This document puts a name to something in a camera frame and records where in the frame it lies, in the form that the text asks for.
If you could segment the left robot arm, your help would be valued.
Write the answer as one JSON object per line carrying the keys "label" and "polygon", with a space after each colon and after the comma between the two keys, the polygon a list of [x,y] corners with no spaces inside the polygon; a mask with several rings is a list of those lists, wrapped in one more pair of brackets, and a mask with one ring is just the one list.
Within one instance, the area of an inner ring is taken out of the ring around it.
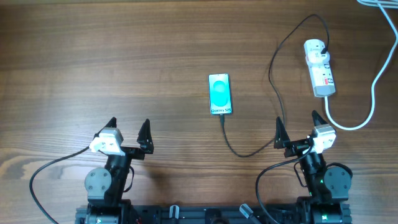
{"label": "left robot arm", "polygon": [[123,200],[122,196],[131,189],[125,187],[128,174],[134,172],[131,161],[142,161],[146,154],[154,151],[150,120],[146,119],[139,130],[139,147],[122,146],[123,141],[115,117],[94,135],[89,149],[106,154],[107,161],[104,167],[95,168],[87,174],[85,189],[88,193],[88,206],[86,210],[76,212],[75,223],[142,222],[131,201]]}

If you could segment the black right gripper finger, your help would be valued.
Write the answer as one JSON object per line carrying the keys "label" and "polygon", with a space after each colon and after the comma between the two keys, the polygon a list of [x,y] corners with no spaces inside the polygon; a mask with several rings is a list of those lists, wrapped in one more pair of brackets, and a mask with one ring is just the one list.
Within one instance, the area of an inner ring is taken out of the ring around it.
{"label": "black right gripper finger", "polygon": [[290,146],[290,138],[285,130],[285,126],[280,116],[276,119],[276,128],[275,128],[275,138],[274,138],[274,148],[275,149],[283,149]]}
{"label": "black right gripper finger", "polygon": [[324,125],[324,124],[328,124],[320,115],[316,110],[312,111],[312,119],[313,119],[313,123],[314,126],[319,126],[319,125]]}

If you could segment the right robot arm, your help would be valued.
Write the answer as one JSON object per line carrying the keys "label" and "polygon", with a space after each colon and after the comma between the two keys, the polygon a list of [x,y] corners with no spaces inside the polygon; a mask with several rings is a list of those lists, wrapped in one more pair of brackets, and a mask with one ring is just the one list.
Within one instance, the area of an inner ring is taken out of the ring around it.
{"label": "right robot arm", "polygon": [[308,197],[298,197],[295,203],[267,205],[277,223],[352,223],[348,204],[353,173],[343,164],[327,164],[323,151],[332,147],[336,130],[316,111],[312,111],[314,129],[305,139],[291,141],[280,118],[276,119],[276,149],[285,149],[284,156],[299,157]]}

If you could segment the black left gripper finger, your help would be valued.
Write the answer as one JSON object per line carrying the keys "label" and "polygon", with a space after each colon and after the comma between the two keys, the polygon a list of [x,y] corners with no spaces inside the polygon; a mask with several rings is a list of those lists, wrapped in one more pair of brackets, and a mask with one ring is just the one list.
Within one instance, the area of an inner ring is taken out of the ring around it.
{"label": "black left gripper finger", "polygon": [[101,128],[96,134],[94,134],[93,138],[99,137],[101,133],[105,134],[117,133],[117,119],[115,117],[112,117],[103,128]]}
{"label": "black left gripper finger", "polygon": [[149,119],[146,119],[140,128],[138,137],[137,137],[137,143],[140,145],[140,149],[145,154],[153,154],[154,143],[153,143],[152,135],[151,135],[151,131],[150,131],[150,120]]}

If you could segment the teal screen Galaxy smartphone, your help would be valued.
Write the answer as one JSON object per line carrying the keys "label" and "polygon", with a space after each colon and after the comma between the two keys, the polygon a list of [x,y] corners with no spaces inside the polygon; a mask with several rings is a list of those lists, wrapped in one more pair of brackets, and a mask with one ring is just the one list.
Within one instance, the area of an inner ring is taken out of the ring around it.
{"label": "teal screen Galaxy smartphone", "polygon": [[229,75],[227,73],[208,76],[211,114],[231,114],[233,112]]}

